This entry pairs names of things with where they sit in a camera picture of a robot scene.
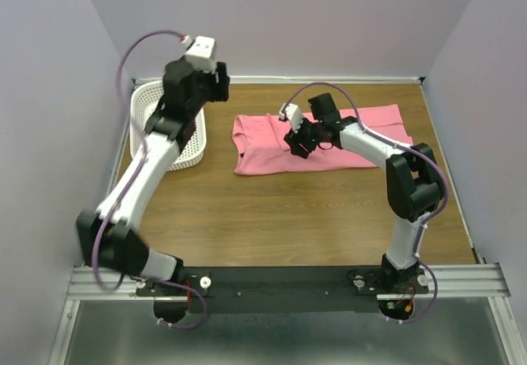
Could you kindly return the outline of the white perforated plastic basket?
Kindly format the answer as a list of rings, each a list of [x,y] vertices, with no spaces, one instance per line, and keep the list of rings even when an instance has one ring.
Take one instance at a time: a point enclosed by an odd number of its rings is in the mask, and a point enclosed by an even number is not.
[[[130,117],[134,118],[141,129],[148,129],[148,122],[155,123],[158,114],[158,105],[164,89],[161,79],[144,82],[135,87],[130,99]],[[169,134],[169,139],[178,142],[176,148],[177,158],[167,168],[168,171],[178,171],[196,166],[203,159],[207,145],[207,130],[204,110],[201,109],[194,115],[194,121],[177,125],[173,119],[159,123],[155,131]]]

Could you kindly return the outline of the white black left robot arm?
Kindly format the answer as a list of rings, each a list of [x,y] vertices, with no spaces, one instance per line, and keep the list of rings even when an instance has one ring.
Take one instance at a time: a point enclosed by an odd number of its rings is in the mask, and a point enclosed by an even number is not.
[[[121,180],[94,211],[76,220],[84,261],[97,270],[182,283],[184,262],[148,247],[139,235],[142,216],[161,178],[193,137],[195,120],[208,102],[227,101],[230,77],[226,64],[212,73],[183,58],[166,65],[162,94],[140,134],[143,143]]]

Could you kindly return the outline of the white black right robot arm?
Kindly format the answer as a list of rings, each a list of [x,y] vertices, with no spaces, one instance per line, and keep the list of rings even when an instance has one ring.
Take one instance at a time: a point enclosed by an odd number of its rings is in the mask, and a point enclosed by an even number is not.
[[[279,110],[278,118],[290,125],[284,140],[291,154],[307,158],[320,144],[328,143],[383,170],[394,230],[374,275],[386,290],[410,283],[419,275],[419,251],[427,224],[449,197],[445,175],[431,147],[389,138],[368,127],[359,111],[343,117],[329,93],[309,99],[308,104],[311,119],[291,101]]]

